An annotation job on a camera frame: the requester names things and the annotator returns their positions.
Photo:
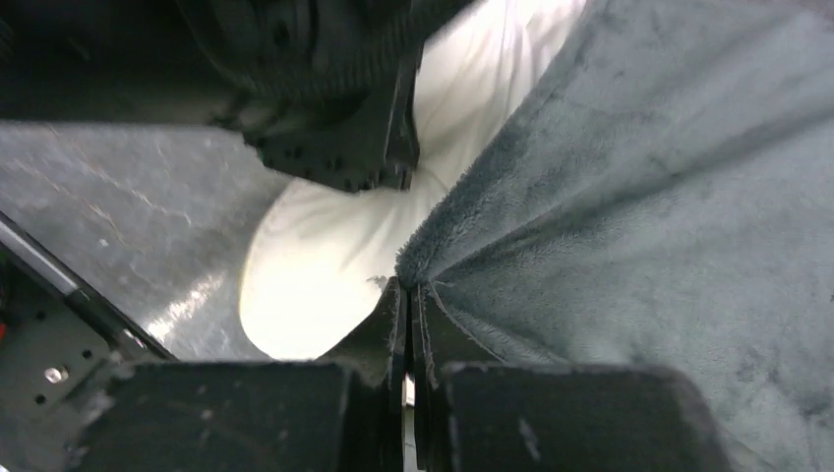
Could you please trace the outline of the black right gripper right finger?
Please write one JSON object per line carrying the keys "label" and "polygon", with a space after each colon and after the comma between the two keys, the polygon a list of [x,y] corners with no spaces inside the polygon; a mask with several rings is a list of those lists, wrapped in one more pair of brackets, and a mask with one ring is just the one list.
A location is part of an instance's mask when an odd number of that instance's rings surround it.
{"label": "black right gripper right finger", "polygon": [[658,366],[508,363],[410,294],[416,460],[425,471],[728,471],[700,392]]}

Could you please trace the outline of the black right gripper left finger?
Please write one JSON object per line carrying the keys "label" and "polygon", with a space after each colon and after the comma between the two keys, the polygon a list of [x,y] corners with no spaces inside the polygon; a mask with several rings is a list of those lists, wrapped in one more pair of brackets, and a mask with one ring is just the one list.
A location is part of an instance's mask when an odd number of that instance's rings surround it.
{"label": "black right gripper left finger", "polygon": [[316,361],[112,369],[69,448],[72,471],[399,471],[407,297]]}

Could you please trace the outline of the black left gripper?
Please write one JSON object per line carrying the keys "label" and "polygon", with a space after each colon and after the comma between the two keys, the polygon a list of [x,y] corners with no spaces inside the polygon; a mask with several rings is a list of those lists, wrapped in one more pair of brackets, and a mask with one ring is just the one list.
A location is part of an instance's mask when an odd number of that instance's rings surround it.
{"label": "black left gripper", "polygon": [[345,193],[409,189],[420,146],[425,43],[463,1],[181,1],[220,75],[239,89],[215,117],[262,164]]}

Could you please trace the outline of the white pillow with yellow edge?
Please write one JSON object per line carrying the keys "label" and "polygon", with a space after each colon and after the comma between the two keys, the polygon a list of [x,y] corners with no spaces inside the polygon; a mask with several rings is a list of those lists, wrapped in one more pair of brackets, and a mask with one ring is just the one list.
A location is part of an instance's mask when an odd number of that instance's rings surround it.
{"label": "white pillow with yellow edge", "polygon": [[350,195],[292,181],[244,265],[239,315],[271,358],[317,358],[374,309],[398,250],[543,75],[580,1],[482,1],[427,47],[416,78],[421,150],[407,192]]}

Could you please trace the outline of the zebra striped pillowcase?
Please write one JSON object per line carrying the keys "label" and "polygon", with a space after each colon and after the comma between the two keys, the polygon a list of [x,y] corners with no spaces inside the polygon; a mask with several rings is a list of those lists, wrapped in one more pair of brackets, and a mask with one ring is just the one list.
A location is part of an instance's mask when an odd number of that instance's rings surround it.
{"label": "zebra striped pillowcase", "polygon": [[833,23],[591,1],[400,254],[507,361],[652,363],[740,471],[833,467]]}

